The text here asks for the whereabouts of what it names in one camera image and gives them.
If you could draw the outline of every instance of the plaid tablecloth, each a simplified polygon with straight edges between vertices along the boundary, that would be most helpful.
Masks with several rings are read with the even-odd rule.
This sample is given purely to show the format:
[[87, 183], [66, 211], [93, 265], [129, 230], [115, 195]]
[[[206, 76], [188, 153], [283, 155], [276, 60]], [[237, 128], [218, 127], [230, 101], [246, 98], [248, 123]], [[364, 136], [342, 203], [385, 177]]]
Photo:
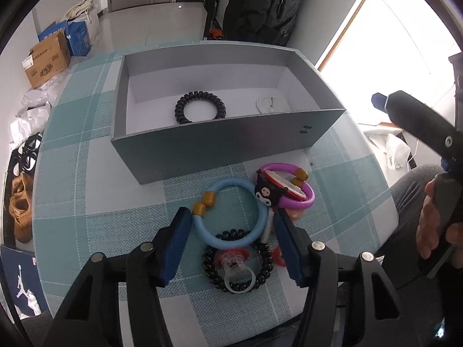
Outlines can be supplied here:
[[[384, 176], [348, 113], [311, 148], [139, 185], [109, 139], [121, 58], [122, 53], [112, 53], [71, 69], [43, 138], [33, 233], [40, 279], [53, 314], [93, 252], [128, 253], [168, 225], [180, 206], [191, 207], [216, 179], [253, 180], [265, 163], [288, 162], [310, 172], [316, 202], [296, 224], [336, 252], [353, 256], [375, 252], [397, 226]], [[251, 195], [228, 188], [219, 193], [205, 223], [218, 233], [252, 228], [255, 218]], [[270, 245], [276, 245], [274, 238]], [[176, 347], [225, 346], [302, 312], [306, 290], [296, 287], [284, 268], [275, 269], [263, 288], [249, 294], [218, 291], [202, 273], [203, 248], [192, 229], [176, 277], [159, 291]], [[122, 334], [129, 346], [126, 300], [121, 285]]]

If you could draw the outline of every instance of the person's leg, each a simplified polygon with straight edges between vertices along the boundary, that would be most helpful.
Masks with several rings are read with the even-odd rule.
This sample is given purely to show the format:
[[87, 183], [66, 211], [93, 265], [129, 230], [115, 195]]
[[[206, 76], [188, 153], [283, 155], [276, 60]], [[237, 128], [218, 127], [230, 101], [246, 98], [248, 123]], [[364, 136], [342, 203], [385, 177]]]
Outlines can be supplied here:
[[408, 172], [391, 187], [399, 225], [376, 253], [376, 256], [385, 256], [383, 269], [411, 314], [423, 346], [429, 344], [436, 325], [442, 320], [442, 307], [437, 279], [419, 276], [415, 236], [425, 200], [425, 186], [441, 172], [443, 170], [437, 165], [423, 165]]

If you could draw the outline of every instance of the cartoon face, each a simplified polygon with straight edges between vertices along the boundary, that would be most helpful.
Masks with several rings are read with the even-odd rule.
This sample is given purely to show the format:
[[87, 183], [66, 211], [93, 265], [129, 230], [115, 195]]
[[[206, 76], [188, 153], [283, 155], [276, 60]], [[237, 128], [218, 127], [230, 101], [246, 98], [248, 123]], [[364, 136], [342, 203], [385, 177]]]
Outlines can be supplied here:
[[287, 188], [278, 188], [272, 184], [267, 180], [267, 178], [265, 178], [265, 176], [263, 176], [260, 170], [258, 171], [258, 179], [254, 192], [257, 199], [264, 205], [268, 207], [277, 206], [280, 198], [285, 195], [287, 191]]

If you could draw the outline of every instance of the black backpack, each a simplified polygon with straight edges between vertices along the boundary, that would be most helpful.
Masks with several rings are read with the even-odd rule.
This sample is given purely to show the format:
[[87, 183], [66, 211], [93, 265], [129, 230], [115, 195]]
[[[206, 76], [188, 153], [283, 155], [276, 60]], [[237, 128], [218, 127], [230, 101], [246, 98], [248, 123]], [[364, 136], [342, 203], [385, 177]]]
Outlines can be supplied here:
[[225, 9], [225, 40], [285, 46], [296, 25], [301, 0], [229, 0]]

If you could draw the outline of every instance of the purple bracelet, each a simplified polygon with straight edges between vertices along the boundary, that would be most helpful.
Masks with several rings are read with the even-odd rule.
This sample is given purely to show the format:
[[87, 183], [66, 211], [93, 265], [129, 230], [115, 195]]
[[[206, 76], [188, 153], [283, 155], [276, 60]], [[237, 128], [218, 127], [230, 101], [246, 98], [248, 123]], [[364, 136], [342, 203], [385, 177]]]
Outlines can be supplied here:
[[298, 167], [297, 165], [289, 163], [269, 163], [263, 165], [259, 170], [262, 173], [265, 170], [287, 172], [296, 176], [300, 180], [300, 189], [307, 196], [307, 200], [297, 201], [295, 199], [291, 199], [283, 195], [280, 198], [280, 201], [278, 202], [278, 207], [302, 210], [311, 207], [315, 202], [315, 194], [313, 193], [313, 189], [309, 184], [305, 182], [308, 179], [309, 175], [304, 169]]

